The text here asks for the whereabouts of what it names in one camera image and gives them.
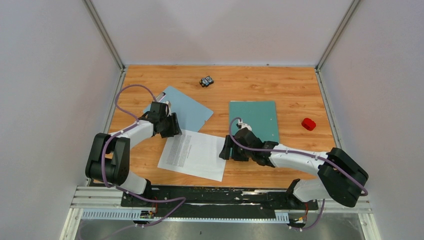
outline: light blue folder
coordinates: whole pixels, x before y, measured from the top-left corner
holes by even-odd
[[[198,132],[205,124],[205,121],[214,114],[212,110],[178,91],[173,86],[168,86],[163,92],[165,96],[159,102],[170,101],[171,112],[176,113],[181,129]],[[150,110],[150,105],[144,109],[144,112],[148,110]]]
[[[230,101],[229,121],[235,117],[243,119],[243,123],[249,124],[256,137],[264,141],[280,143],[276,103],[274,101]],[[239,130],[237,121],[231,126],[232,134]]]

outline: red object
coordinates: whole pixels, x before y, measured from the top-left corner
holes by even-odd
[[[302,126],[303,126],[305,129],[307,129],[307,130],[309,130],[309,131],[312,131],[312,130],[314,130],[314,128],[317,126],[317,124],[316,124],[314,121],[312,121],[312,119],[310,119],[310,118],[305,118],[305,119],[302,121]]]

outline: metal frame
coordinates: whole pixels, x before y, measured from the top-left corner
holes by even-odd
[[[102,23],[102,20],[100,19],[99,14],[96,11],[96,8],[93,5],[92,0],[82,0],[87,7],[87,11],[90,14],[95,26],[98,29],[98,32],[100,33],[101,37],[104,40],[104,43],[106,44],[107,48],[110,51],[110,54],[112,54],[113,59],[115,60],[116,64],[118,65],[118,68],[121,71],[124,71],[125,65],[121,60],[121,57],[118,54],[118,51],[116,50],[114,44],[112,43],[111,38],[109,37],[108,32],[106,31],[105,26]]]
[[[91,15],[93,22],[96,24],[99,33],[104,39],[105,44],[110,50],[111,55],[113,56],[116,64],[121,69],[121,75],[116,85],[115,94],[119,92],[124,83],[124,78],[127,73],[127,68],[122,62],[117,50],[115,49],[100,17],[97,13],[91,0],[82,0]],[[340,22],[337,30],[335,31],[331,41],[329,42],[327,48],[325,49],[322,57],[320,58],[318,64],[315,66],[316,79],[318,81],[319,89],[321,91],[322,99],[324,102],[325,110],[328,116],[330,123],[331,131],[334,136],[334,142],[337,147],[343,148],[342,138],[340,132],[338,131],[338,124],[334,118],[334,112],[331,106],[330,101],[327,98],[327,89],[322,78],[321,69],[324,66],[327,58],[329,57],[332,49],[340,38],[343,30],[346,28],[349,20],[354,14],[355,10],[358,8],[361,0],[353,0],[350,4],[346,14],[344,15],[342,21]],[[110,103],[109,114],[104,126],[104,132],[106,133],[109,130],[109,127],[112,122],[112,117],[115,112],[115,107],[113,101]],[[117,219],[117,220],[127,220],[131,219],[133,216],[137,215],[141,210],[149,210],[150,207],[122,207],[121,206],[121,197],[122,192],[117,189],[106,188],[106,187],[77,187],[74,198],[72,200],[69,212],[66,218],[66,222],[63,226],[62,233],[60,235],[61,240],[74,240],[79,228],[81,219]],[[288,213],[300,213],[303,211],[300,210],[276,210],[276,219],[254,219],[253,222],[257,223],[279,223],[285,220],[285,216],[288,216]],[[339,203],[333,200],[327,200],[324,213],[356,213],[358,214],[362,231],[366,240],[381,240],[380,233],[377,229],[376,222],[374,220],[374,215],[372,213],[371,205],[367,197],[360,197],[357,205],[354,208],[344,207]],[[231,223],[251,223],[250,219],[186,219],[171,217],[168,221],[177,221],[177,222],[231,222]]]
[[[347,9],[346,13],[344,14],[343,19],[341,20],[340,24],[337,27],[337,30],[335,31],[334,35],[332,36],[327,48],[324,51],[324,54],[322,55],[321,59],[319,60],[318,64],[316,65],[316,69],[319,71],[323,67],[323,65],[326,63],[327,58],[329,57],[331,51],[333,50],[333,47],[336,45],[337,41],[339,40],[339,37],[343,33],[343,30],[345,29],[346,25],[348,24],[349,20],[351,19],[352,15],[355,13],[355,10],[358,8],[359,3],[361,0],[353,0],[350,4],[349,8]]]

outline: small black object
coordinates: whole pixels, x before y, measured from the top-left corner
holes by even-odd
[[[211,76],[204,77],[199,81],[199,84],[201,85],[202,88],[209,87],[213,83],[214,83],[214,80],[212,79]]]

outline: white wall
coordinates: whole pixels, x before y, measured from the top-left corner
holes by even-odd
[[[119,70],[81,0],[0,1],[0,239],[58,239]]]
[[[384,240],[423,239],[424,1],[365,0],[324,65]]]
[[[126,64],[316,65],[351,0],[93,0]]]

